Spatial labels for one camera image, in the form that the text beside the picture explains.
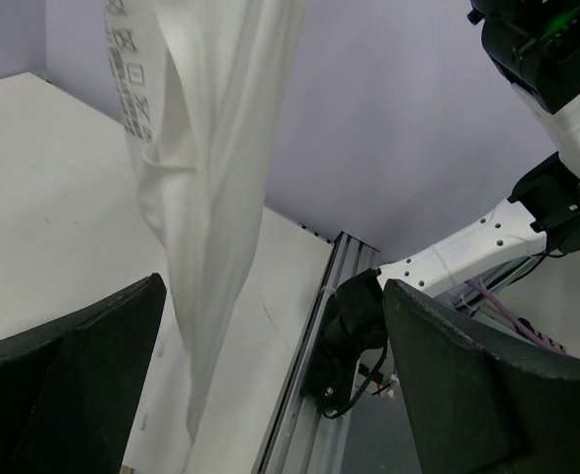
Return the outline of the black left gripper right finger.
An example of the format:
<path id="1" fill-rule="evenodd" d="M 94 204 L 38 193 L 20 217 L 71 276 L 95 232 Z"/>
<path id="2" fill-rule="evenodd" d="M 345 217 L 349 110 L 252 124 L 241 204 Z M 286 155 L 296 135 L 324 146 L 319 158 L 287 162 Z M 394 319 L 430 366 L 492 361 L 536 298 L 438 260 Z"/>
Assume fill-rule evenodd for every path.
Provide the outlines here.
<path id="1" fill-rule="evenodd" d="M 425 473 L 580 473 L 580 358 L 471 320 L 407 283 L 383 290 Z"/>

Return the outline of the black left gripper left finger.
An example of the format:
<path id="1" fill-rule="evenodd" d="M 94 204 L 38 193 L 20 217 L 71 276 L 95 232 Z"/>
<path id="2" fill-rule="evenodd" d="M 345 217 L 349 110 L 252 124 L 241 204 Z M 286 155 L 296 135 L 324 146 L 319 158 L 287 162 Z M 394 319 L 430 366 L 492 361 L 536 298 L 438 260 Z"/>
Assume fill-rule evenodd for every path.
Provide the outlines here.
<path id="1" fill-rule="evenodd" d="M 0 473 L 117 473 L 167 289 L 147 276 L 0 340 Z"/>

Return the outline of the white bra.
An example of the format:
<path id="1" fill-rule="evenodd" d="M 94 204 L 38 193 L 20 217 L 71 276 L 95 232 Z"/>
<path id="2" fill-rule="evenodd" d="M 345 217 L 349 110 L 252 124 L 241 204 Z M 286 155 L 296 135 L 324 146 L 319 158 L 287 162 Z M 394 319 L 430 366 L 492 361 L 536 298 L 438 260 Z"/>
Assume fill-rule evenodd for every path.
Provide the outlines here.
<path id="1" fill-rule="evenodd" d="M 190 465 L 259 239 L 301 1 L 108 1 L 109 59 L 138 207 L 163 246 L 191 387 Z"/>

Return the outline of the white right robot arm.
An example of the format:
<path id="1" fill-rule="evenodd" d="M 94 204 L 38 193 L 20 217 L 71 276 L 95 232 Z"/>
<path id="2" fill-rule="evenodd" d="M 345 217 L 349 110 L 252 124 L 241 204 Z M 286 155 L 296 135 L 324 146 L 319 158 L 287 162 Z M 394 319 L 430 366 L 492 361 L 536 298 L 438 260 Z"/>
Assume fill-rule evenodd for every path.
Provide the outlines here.
<path id="1" fill-rule="evenodd" d="M 468 18 L 539 144 L 498 203 L 379 267 L 379 287 L 400 281 L 436 296 L 509 263 L 580 250 L 580 1 L 475 1 Z"/>

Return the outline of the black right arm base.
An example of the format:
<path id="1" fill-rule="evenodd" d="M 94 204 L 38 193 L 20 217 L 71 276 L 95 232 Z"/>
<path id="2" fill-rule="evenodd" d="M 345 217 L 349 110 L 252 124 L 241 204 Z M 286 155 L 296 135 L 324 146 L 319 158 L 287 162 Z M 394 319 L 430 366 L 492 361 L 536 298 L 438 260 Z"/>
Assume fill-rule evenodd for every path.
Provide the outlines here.
<path id="1" fill-rule="evenodd" d="M 379 276 L 378 269 L 366 270 L 343 282 L 327 299 L 302 392 L 329 420 L 355 406 L 386 360 L 388 335 Z M 358 361 L 368 350 L 381 353 L 355 390 Z"/>

